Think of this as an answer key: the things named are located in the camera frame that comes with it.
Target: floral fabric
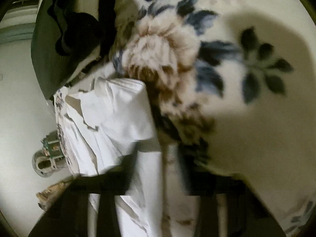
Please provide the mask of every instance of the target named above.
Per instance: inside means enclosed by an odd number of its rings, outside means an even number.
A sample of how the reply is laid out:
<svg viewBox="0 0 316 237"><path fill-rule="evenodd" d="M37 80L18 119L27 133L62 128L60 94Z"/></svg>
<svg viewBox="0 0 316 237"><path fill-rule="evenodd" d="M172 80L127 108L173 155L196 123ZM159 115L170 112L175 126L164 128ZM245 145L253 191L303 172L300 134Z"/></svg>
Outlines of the floral fabric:
<svg viewBox="0 0 316 237"><path fill-rule="evenodd" d="M316 200L315 31L300 2L129 1L138 12L123 19L117 7L116 71L146 83L170 142L214 173L239 175L294 236Z"/></svg>

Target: beige flower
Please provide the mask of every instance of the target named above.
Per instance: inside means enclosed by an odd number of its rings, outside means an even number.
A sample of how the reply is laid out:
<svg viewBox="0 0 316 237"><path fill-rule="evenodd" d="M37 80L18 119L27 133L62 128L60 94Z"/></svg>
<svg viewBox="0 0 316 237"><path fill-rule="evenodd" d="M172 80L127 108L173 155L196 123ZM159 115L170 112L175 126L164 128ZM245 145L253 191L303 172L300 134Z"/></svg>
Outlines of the beige flower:
<svg viewBox="0 0 316 237"><path fill-rule="evenodd" d="M179 73L195 62L199 46L194 29L183 25L174 10L166 10L140 20L136 35L123 53L122 66L131 78L173 90Z"/></svg>

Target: black fabric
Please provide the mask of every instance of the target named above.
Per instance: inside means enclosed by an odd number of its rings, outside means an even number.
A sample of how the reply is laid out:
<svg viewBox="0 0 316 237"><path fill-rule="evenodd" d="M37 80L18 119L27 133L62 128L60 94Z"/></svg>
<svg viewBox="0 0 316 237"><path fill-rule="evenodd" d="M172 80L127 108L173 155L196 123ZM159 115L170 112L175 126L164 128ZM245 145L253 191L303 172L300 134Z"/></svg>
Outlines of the black fabric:
<svg viewBox="0 0 316 237"><path fill-rule="evenodd" d="M72 11L75 0L43 0L32 38L31 57L46 99L67 83L78 64L101 45L102 56L114 42L115 0L99 0L100 21Z"/></svg>

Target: white wall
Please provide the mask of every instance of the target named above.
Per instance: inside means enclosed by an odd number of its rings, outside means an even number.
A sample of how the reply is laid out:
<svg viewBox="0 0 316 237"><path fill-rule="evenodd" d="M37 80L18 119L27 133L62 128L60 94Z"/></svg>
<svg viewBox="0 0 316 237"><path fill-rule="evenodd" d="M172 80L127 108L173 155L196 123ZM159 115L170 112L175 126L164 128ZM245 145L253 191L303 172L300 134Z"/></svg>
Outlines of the white wall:
<svg viewBox="0 0 316 237"><path fill-rule="evenodd" d="M0 45L0 209L19 237L27 236L42 214L36 192L70 174L64 169L42 178L32 168L32 155L56 124L35 76L30 45L31 40Z"/></svg>

